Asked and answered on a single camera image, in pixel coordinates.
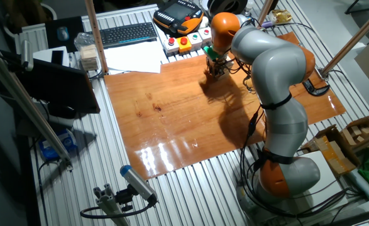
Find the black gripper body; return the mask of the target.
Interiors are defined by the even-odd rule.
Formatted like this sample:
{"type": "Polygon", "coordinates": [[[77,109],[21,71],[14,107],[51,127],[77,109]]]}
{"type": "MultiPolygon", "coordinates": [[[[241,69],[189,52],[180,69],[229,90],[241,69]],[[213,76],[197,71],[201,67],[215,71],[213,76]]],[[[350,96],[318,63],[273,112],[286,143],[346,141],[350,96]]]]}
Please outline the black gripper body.
{"type": "Polygon", "coordinates": [[[210,74],[225,74],[228,72],[226,68],[226,58],[214,58],[207,57],[207,70],[210,74]]]}

